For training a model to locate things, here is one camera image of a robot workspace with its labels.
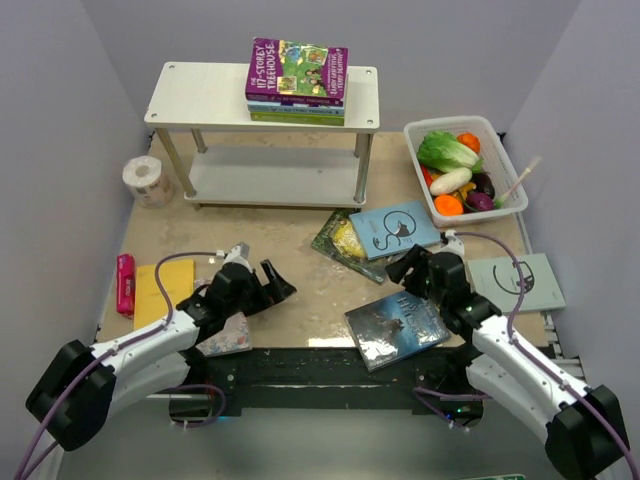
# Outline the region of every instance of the cable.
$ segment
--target cable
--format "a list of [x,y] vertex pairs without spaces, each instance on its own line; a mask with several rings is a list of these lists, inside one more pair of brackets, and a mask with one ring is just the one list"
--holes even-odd
[[465,427],[464,425],[462,425],[461,423],[455,421],[453,418],[449,418],[447,417],[444,412],[442,410],[440,410],[439,408],[434,407],[431,403],[429,403],[427,400],[425,400],[424,398],[422,398],[418,392],[416,391],[417,389],[413,389],[413,395],[418,399],[418,401],[420,403],[422,403],[425,407],[427,407],[429,410],[431,410],[433,413],[435,413],[438,417],[440,417],[442,420],[444,420],[445,422],[447,422],[449,424],[449,428],[461,428],[462,430],[468,432],[469,431],[469,427]]
[[513,251],[505,243],[501,242],[497,238],[492,237],[491,235],[487,235],[484,233],[477,233],[477,232],[456,232],[456,234],[466,235],[470,237],[485,238],[487,240],[491,240],[492,242],[495,242],[498,245],[500,245],[502,249],[505,252],[507,252],[507,255],[511,257],[511,260],[513,261],[513,264],[518,272],[518,278],[520,280],[520,293],[518,294],[518,300],[516,301],[516,305],[513,308],[512,312],[509,314],[509,317],[507,319],[507,333],[509,334],[509,340],[511,341],[511,343],[513,343],[513,345],[516,347],[516,349],[520,353],[522,353],[540,370],[542,370],[544,373],[549,375],[549,377],[551,377],[555,382],[557,382],[561,388],[569,392],[571,396],[573,396],[581,405],[583,405],[589,411],[589,413],[591,413],[591,415],[593,415],[593,417],[602,425],[602,427],[611,436],[616,446],[620,449],[620,451],[624,455],[624,458],[627,461],[627,464],[629,465],[629,469],[631,470],[631,477],[633,478],[633,480],[640,480],[640,473],[638,472],[638,466],[636,465],[633,459],[633,456],[631,455],[630,449],[627,448],[624,441],[622,440],[622,438],[620,438],[620,435],[618,435],[618,432],[615,431],[615,429],[611,426],[611,424],[600,414],[600,412],[598,412],[593,407],[593,405],[587,402],[582,395],[576,392],[570,385],[565,384],[559,375],[556,375],[556,373],[553,370],[548,368],[544,363],[538,360],[535,357],[535,355],[533,355],[526,348],[524,348],[520,343],[520,341],[518,340],[518,338],[513,335],[514,333],[513,322],[516,314],[518,313],[518,311],[520,310],[520,307],[522,306],[522,302],[524,302],[524,295],[525,295],[524,274],[522,273],[522,268],[520,267],[518,258],[516,257],[515,253],[513,253]]
[[27,468],[24,472],[24,475],[22,478],[29,478],[29,476],[33,473],[33,471],[38,468],[38,465],[40,465],[42,463],[42,461],[51,453],[53,452],[53,450],[55,450],[55,448],[58,446],[58,442],[52,442],[51,445],[49,445],[44,452],[42,452],[40,454],[40,456],[38,458],[35,459],[35,461],[29,465],[29,468]]
[[180,385],[178,387],[172,388],[171,392],[182,392],[185,390],[195,390],[195,389],[201,389],[201,388],[212,390],[218,395],[220,395],[222,405],[220,405],[220,408],[218,409],[215,415],[211,415],[209,418],[203,420],[202,422],[191,422],[191,423],[186,422],[185,428],[197,428],[197,427],[204,427],[205,425],[210,425],[214,423],[216,420],[218,420],[218,418],[220,418],[220,415],[222,415],[222,412],[224,412],[224,409],[227,408],[227,399],[224,395],[224,392],[218,387],[216,387],[215,385],[209,385],[208,383],[194,384],[194,385]]
[[[200,251],[197,251],[197,252],[174,253],[172,255],[168,255],[168,256],[164,257],[162,260],[160,260],[157,263],[156,268],[155,268],[155,272],[154,272],[154,276],[155,276],[156,284],[158,285],[158,289],[160,290],[160,294],[162,295],[162,298],[164,298],[164,301],[167,304],[167,316],[164,319],[164,321],[161,322],[157,327],[155,327],[155,328],[153,328],[153,329],[151,329],[151,330],[149,330],[149,331],[147,331],[145,333],[142,333],[140,335],[132,337],[129,340],[126,340],[126,341],[122,342],[120,344],[118,350],[120,350],[122,348],[125,348],[125,347],[128,347],[130,345],[133,345],[134,343],[141,342],[141,341],[143,341],[143,340],[155,335],[156,333],[161,332],[171,322],[171,319],[173,318],[174,308],[173,308],[173,305],[171,303],[171,298],[169,298],[169,294],[167,293],[167,290],[164,288],[164,285],[162,285],[162,281],[160,280],[160,267],[164,263],[168,262],[169,260],[173,260],[174,258],[195,257],[195,256],[216,257],[216,256],[219,256],[219,252],[200,252]],[[54,450],[55,446],[52,446],[54,444],[49,445],[49,447],[47,447],[47,449],[36,459],[36,461],[33,462],[33,464],[30,465],[27,468],[27,464],[29,463],[29,460],[33,456],[33,452],[35,451],[36,447],[38,446],[38,442],[42,438],[42,435],[44,434],[47,426],[51,422],[51,419],[53,418],[53,416],[58,411],[58,408],[60,408],[60,405],[62,404],[62,402],[64,402],[69,397],[69,395],[71,394],[73,389],[82,380],[84,380],[85,377],[87,375],[89,375],[94,368],[96,368],[106,358],[108,358],[108,357],[110,357],[112,355],[116,355],[116,354],[117,354],[117,350],[113,350],[113,349],[107,350],[105,353],[103,353],[98,358],[93,360],[89,365],[87,365],[78,375],[76,375],[76,377],[71,381],[71,383],[69,383],[69,385],[67,385],[67,387],[62,391],[62,393],[60,394],[58,399],[53,403],[53,405],[51,406],[51,408],[49,409],[49,411],[45,415],[44,419],[42,420],[42,422],[38,426],[38,429],[36,430],[36,433],[33,436],[33,439],[31,440],[31,443],[29,444],[29,447],[27,448],[27,451],[25,452],[24,457],[22,458],[22,460],[20,461],[20,464],[18,465],[18,469],[16,470],[16,473],[14,475],[14,480],[26,480],[29,477],[29,475],[31,475],[31,473],[33,473],[33,471],[38,467],[38,465],[40,463],[42,463],[42,461],[45,459],[45,457]],[[225,400],[225,397],[224,397],[224,392],[222,390],[220,390],[219,388],[217,388],[217,387],[214,387],[214,389],[222,397],[222,405],[223,405],[223,407],[225,407],[226,406],[226,400]]]
[[431,395],[433,397],[440,397],[440,400],[460,400],[460,401],[478,401],[478,400],[488,400],[491,397],[485,393],[481,394],[451,394],[451,393],[442,393],[437,392],[435,390],[429,390],[428,388],[416,387],[413,389],[416,393],[422,393],[424,395]]

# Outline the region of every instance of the white basket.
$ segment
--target white basket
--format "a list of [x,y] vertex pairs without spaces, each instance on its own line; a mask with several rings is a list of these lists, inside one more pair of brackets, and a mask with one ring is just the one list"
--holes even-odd
[[424,181],[422,171],[420,170],[420,162],[416,157],[418,148],[424,140],[427,133],[433,130],[440,130],[452,133],[455,136],[464,132],[471,132],[478,140],[480,140],[480,156],[484,159],[483,168],[491,174],[491,182],[496,190],[496,198],[505,193],[511,185],[518,179],[516,171],[509,160],[507,152],[505,152],[498,135],[486,118],[482,117],[447,117],[434,118],[431,120],[421,120],[412,122],[404,127],[404,136],[409,145],[413,166],[416,169],[416,175],[420,180],[420,186],[427,199],[427,205],[433,223],[437,227],[455,227],[468,223],[492,220],[505,215],[511,215],[523,211],[529,205],[529,199],[524,192],[522,185],[519,185],[511,194],[504,206],[498,210],[489,212],[465,213],[463,215],[455,215],[447,217],[440,215],[433,204],[433,199],[429,193],[429,188]]

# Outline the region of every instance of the white wall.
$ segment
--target white wall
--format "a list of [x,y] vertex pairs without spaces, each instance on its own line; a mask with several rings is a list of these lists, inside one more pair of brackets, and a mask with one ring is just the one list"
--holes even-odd
[[560,340],[591,383],[618,394],[636,452],[639,18],[636,0],[583,0],[506,137],[519,168],[536,153],[545,158],[527,181],[526,220],[567,299]]
[[380,73],[382,128],[511,125],[579,0],[82,0],[138,114],[169,60],[247,62],[254,36],[350,47]]
[[64,343],[90,341],[130,211],[123,162],[145,146],[78,0],[0,15],[0,477],[36,421],[27,395]]

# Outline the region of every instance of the wooden shelf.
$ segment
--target wooden shelf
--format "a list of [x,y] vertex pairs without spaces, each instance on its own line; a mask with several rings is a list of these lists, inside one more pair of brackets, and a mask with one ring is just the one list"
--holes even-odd
[[344,127],[254,122],[244,87],[248,64],[168,62],[144,117],[153,128],[216,131],[341,131],[374,133],[380,127],[378,71],[348,67]]
[[[380,127],[378,71],[348,67],[345,125],[254,122],[244,95],[248,64],[168,62],[144,119],[154,128],[196,205],[361,207],[373,134]],[[169,129],[189,129],[199,154],[187,172]],[[272,147],[207,148],[201,130],[355,133],[353,151]]]
[[326,148],[209,147],[189,178],[195,203],[357,207],[358,158]]

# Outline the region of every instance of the toilet paper roll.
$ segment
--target toilet paper roll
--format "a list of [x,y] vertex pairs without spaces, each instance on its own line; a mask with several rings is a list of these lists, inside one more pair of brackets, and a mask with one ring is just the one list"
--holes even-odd
[[173,197],[173,184],[157,158],[132,158],[122,170],[122,180],[144,207],[164,207]]

